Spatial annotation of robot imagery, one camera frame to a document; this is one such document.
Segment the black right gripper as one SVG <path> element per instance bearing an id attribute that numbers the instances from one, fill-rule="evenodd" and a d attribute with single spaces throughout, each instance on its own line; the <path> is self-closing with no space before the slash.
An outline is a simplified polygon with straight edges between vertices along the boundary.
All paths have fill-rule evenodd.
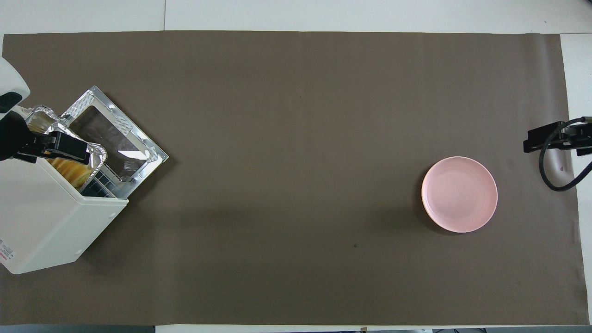
<path id="1" fill-rule="evenodd" d="M 543 144 L 549 135 L 562 123 L 550 123 L 545 126 L 537 127 L 527 131 L 527 138 L 524 140 L 524 153 L 532 153 L 541 150 Z M 573 139 L 577 156 L 587 156 L 592 154 L 592 125 L 591 124 L 571 124 L 550 140 L 548 149 L 558 149 L 564 145 L 564 135 Z"/>

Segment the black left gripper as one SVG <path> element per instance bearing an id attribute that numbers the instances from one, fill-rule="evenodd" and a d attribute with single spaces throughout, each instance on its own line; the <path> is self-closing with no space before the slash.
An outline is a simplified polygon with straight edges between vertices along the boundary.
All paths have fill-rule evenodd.
<path id="1" fill-rule="evenodd" d="M 36 142 L 41 137 L 41 133 L 28 128 L 19 114 L 7 112 L 0 121 L 0 160 L 15 158 L 35 164 L 39 158 L 61 158 L 89 164 L 91 154 L 87 142 L 60 131 L 51 131 L 47 135 L 46 152 L 43 152 L 43 147 Z"/>

